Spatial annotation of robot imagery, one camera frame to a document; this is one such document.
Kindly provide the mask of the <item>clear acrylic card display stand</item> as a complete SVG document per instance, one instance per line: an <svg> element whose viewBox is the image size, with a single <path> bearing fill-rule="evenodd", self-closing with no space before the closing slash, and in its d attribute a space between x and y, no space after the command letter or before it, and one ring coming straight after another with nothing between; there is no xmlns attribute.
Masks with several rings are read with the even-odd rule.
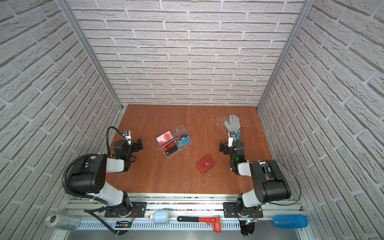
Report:
<svg viewBox="0 0 384 240"><path fill-rule="evenodd" d="M177 138L180 137L180 136L183 135L183 134L188 134L188 135L189 135L189 133L188 133L188 131L187 131L187 129L186 129L186 127L185 127L184 125L178 127L177 129L175 129L175 130L173 130L173 131L170 131L170 132L171 132L171 134L172 134L172 138L171 138L169 141L174 140L175 143L176 143L176 145L178 146L179 150L178 150L176 153L172 154L171 156L167 156L166 153L163 151L163 152L165 153L165 155L167 156L168 159L171 158L172 156L174 156L175 154L177 154L178 152L180 152L181 150L185 149L187 146L189 146L189 145L192 143L192 140L191 140L191 142L190 142L188 145L184 146L183 148L180 148L180 147L179 147L179 143L178 143L178 141L177 141Z"/></svg>

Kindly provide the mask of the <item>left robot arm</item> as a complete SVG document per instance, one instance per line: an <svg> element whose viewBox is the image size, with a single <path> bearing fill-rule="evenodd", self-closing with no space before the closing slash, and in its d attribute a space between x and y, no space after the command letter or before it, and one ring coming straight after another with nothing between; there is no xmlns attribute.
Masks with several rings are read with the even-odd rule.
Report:
<svg viewBox="0 0 384 240"><path fill-rule="evenodd" d="M107 173L116 174L127 172L134 152L143 149L141 139L132 143L128 140L118 140L114 143L115 154L86 154L76 158L65 169L62 184L65 192L71 196L87 198L104 204L99 212L114 217L127 217L133 212L133 206L128 194L118 190L106 180Z"/></svg>

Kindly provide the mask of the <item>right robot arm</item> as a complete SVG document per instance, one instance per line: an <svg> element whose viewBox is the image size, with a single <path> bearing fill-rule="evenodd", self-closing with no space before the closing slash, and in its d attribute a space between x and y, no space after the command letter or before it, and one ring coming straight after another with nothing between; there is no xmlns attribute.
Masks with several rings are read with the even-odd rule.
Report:
<svg viewBox="0 0 384 240"><path fill-rule="evenodd" d="M231 171L238 176L252 178L253 189L241 194L235 205L240 216L253 214L259 206L274 201L287 200L291 189L277 161L250 162L245 159L244 142L220 142L220 152L230 156Z"/></svg>

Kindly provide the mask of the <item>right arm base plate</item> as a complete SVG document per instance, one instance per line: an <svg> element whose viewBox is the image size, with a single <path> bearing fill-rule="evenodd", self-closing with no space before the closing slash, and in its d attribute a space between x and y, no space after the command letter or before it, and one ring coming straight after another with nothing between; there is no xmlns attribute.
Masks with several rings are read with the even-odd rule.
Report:
<svg viewBox="0 0 384 240"><path fill-rule="evenodd" d="M224 216L226 218L254 218L260 219L263 218L263 210L261 206L246 208L240 206L240 204L235 202L224 202Z"/></svg>

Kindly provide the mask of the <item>red leather card holder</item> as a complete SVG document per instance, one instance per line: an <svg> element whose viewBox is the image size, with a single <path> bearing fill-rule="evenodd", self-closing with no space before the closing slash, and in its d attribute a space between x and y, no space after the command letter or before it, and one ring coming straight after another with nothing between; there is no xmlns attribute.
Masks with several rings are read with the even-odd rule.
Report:
<svg viewBox="0 0 384 240"><path fill-rule="evenodd" d="M212 168L215 163L215 160L210 155L206 155L196 163L196 166L202 173L205 173L207 170Z"/></svg>

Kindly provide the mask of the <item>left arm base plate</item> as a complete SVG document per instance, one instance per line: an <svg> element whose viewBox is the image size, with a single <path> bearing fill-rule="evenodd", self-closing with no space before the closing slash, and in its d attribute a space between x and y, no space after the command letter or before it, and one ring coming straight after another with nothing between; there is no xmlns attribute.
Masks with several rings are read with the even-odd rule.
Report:
<svg viewBox="0 0 384 240"><path fill-rule="evenodd" d="M105 218L143 218L146 212L147 202L130 202L128 206L120 204L118 206L107 207Z"/></svg>

